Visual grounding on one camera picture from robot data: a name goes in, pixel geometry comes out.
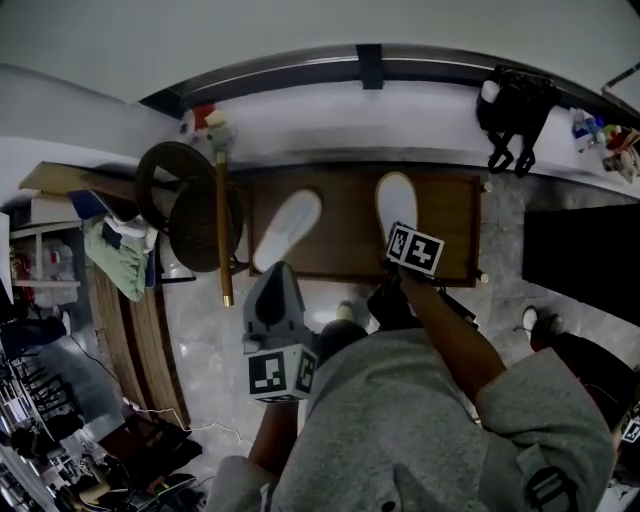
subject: white cable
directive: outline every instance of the white cable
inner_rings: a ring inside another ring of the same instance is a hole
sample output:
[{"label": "white cable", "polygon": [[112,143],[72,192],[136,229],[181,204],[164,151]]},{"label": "white cable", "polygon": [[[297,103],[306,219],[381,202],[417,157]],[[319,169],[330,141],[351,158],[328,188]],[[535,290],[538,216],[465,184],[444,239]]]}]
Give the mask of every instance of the white cable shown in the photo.
[{"label": "white cable", "polygon": [[184,432],[196,432],[198,430],[207,430],[211,427],[219,427],[222,430],[225,430],[227,432],[233,432],[236,437],[238,438],[238,444],[242,445],[243,443],[249,443],[249,445],[253,446],[253,443],[251,441],[249,441],[248,439],[243,439],[242,436],[240,435],[240,432],[235,429],[235,428],[231,428],[231,427],[226,427],[224,426],[222,423],[218,423],[217,421],[214,421],[213,423],[209,424],[209,425],[205,425],[204,427],[199,427],[199,428],[185,428],[184,425],[182,424],[182,421],[180,420],[180,416],[178,416],[178,413],[176,412],[176,410],[173,407],[169,407],[168,409],[142,409],[140,408],[140,406],[134,402],[132,402],[130,399],[128,399],[127,397],[122,397],[122,400],[125,404],[127,404],[128,406],[130,406],[134,411],[137,412],[155,412],[155,413],[163,413],[163,412],[172,412],[173,415],[176,417],[176,419],[178,420],[178,423],[180,424],[180,428],[184,431]]}]

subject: shirt sleeve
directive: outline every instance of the shirt sleeve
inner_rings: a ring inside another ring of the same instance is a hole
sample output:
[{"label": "shirt sleeve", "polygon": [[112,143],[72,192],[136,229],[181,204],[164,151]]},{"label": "shirt sleeve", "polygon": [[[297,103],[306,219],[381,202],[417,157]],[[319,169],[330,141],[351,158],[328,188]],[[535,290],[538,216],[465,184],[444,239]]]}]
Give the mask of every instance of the shirt sleeve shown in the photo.
[{"label": "shirt sleeve", "polygon": [[513,507],[517,500],[517,509],[527,510],[531,475],[524,474],[518,457],[537,445],[546,464],[575,485],[578,510],[596,509],[613,471],[611,432],[582,384],[552,349],[503,373],[480,391],[476,402],[489,432],[481,494],[492,500],[498,493],[511,501],[500,505]]},{"label": "shirt sleeve", "polygon": [[246,457],[225,457],[211,486],[205,512],[258,512],[260,489],[278,478]]}]

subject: black bag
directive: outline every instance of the black bag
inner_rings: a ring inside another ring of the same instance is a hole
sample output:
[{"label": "black bag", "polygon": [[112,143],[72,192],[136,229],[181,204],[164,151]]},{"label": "black bag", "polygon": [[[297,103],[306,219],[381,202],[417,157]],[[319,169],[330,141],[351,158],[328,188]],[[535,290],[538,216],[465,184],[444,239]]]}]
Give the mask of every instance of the black bag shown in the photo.
[{"label": "black bag", "polygon": [[505,171],[514,160],[507,144],[514,135],[522,135],[522,153],[514,169],[521,178],[536,163],[533,146],[549,111],[560,101],[560,91],[545,76],[504,66],[496,66],[487,81],[499,88],[497,96],[487,98],[489,101],[481,93],[476,102],[480,127],[496,148],[487,165],[494,174]]}]

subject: gray marble floor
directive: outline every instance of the gray marble floor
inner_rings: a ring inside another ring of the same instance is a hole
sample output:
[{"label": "gray marble floor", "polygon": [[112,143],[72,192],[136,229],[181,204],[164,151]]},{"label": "gray marble floor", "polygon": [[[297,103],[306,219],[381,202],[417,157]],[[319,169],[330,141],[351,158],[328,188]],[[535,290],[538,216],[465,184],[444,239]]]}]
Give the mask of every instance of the gray marble floor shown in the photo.
[{"label": "gray marble floor", "polygon": [[[552,308],[562,315],[566,330],[601,344],[631,366],[640,363],[640,328],[520,277],[525,210],[588,208],[634,200],[547,178],[486,178],[493,183],[493,191],[482,199],[479,265],[490,281],[449,291],[478,315],[481,332],[507,364],[531,353],[524,331],[518,329],[529,304]],[[247,274],[234,277],[236,306],[232,309],[223,308],[217,273],[201,275],[193,283],[165,286],[172,345],[192,427],[218,423],[193,434],[204,454],[186,469],[198,479],[215,474],[223,457],[247,454],[261,419],[262,405],[248,398],[241,345],[242,304],[252,283]],[[300,281],[300,287],[307,325],[316,331],[334,318],[342,300],[367,292],[326,282]]]}]

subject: forearm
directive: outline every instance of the forearm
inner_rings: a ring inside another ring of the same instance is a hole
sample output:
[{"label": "forearm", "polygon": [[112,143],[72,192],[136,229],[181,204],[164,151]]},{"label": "forearm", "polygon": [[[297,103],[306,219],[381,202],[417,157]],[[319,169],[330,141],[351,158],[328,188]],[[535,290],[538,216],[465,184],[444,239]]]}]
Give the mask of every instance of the forearm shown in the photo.
[{"label": "forearm", "polygon": [[478,392],[506,370],[498,352],[444,302],[435,288],[423,283],[407,288],[409,302],[431,344],[440,352],[460,389],[475,403]]},{"label": "forearm", "polygon": [[298,438],[298,402],[267,406],[249,460],[280,476]]}]

